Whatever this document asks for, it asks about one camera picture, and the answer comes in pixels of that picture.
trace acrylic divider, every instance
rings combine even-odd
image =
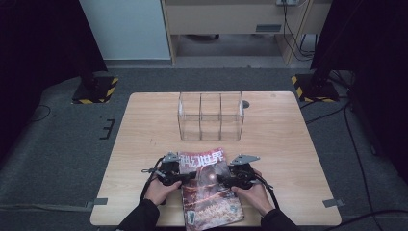
[[[243,119],[240,91],[180,93],[178,122],[183,141],[238,141]]]

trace magazine cover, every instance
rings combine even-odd
[[[230,176],[222,148],[178,155],[181,174],[197,171],[195,179],[181,189],[186,230],[205,230],[243,219],[238,197],[217,181],[217,174]]]

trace white wall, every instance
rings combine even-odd
[[[170,60],[160,0],[80,0],[104,60]]]

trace metal bracket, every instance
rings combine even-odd
[[[240,154],[237,158],[235,158],[231,162],[231,165],[239,166],[239,165],[248,164],[249,162],[254,162],[254,161],[258,161],[258,160],[261,160],[261,158],[257,157],[257,156],[248,156],[248,155]]]
[[[162,159],[162,163],[169,163],[169,162],[179,162],[181,159],[178,155],[174,154],[173,152],[168,152]]]

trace human hand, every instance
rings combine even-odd
[[[254,169],[255,173],[261,175],[261,172]],[[239,196],[245,198],[249,204],[251,204],[261,216],[266,215],[269,211],[275,209],[275,207],[270,204],[267,196],[267,191],[263,184],[253,184],[249,190],[243,190],[238,187],[231,187],[231,190]]]
[[[151,200],[156,206],[162,204],[163,201],[166,200],[167,196],[177,190],[181,185],[181,181],[177,181],[176,183],[165,186],[159,179],[154,179],[150,182],[150,186],[147,189],[147,192],[144,196],[145,199]]]

